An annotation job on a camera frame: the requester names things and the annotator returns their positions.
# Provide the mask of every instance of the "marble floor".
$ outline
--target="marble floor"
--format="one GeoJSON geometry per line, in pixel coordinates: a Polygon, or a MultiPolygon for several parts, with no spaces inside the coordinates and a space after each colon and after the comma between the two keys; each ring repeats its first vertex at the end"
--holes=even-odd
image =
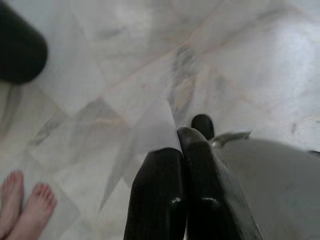
{"type": "Polygon", "coordinates": [[[126,173],[100,210],[122,142],[153,100],[177,127],[320,151],[318,0],[7,0],[45,36],[30,84],[0,83],[0,181],[49,182],[58,206],[41,240],[121,240],[126,173]]]}

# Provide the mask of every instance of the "bare foot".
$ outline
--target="bare foot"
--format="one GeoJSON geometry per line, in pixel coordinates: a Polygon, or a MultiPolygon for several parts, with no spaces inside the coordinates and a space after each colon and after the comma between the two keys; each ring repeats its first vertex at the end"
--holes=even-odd
{"type": "Polygon", "coordinates": [[[37,240],[45,229],[57,200],[48,184],[37,184],[29,197],[25,210],[8,240],[37,240]]]}
{"type": "Polygon", "coordinates": [[[24,197],[24,175],[11,172],[1,186],[0,239],[7,236],[18,221],[24,197]]]}

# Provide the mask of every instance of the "black rubber cap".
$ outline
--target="black rubber cap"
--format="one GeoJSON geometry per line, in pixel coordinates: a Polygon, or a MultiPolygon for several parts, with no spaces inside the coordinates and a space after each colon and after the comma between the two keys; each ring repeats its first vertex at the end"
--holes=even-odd
{"type": "Polygon", "coordinates": [[[199,114],[192,120],[191,127],[197,129],[207,140],[215,137],[214,124],[211,118],[205,114],[199,114]]]}

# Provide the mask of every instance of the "black object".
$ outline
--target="black object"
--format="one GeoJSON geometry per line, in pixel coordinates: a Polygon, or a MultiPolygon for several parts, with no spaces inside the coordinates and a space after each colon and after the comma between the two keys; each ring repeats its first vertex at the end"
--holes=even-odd
{"type": "Polygon", "coordinates": [[[0,79],[23,84],[45,67],[48,48],[45,39],[0,1],[0,79]]]}
{"type": "Polygon", "coordinates": [[[132,185],[124,240],[182,240],[187,219],[183,156],[150,152],[132,185]]]}
{"type": "Polygon", "coordinates": [[[199,114],[192,120],[191,127],[197,129],[207,140],[215,137],[214,124],[208,115],[199,114]]]}
{"type": "Polygon", "coordinates": [[[261,240],[237,181],[195,129],[180,128],[190,240],[261,240]]]}

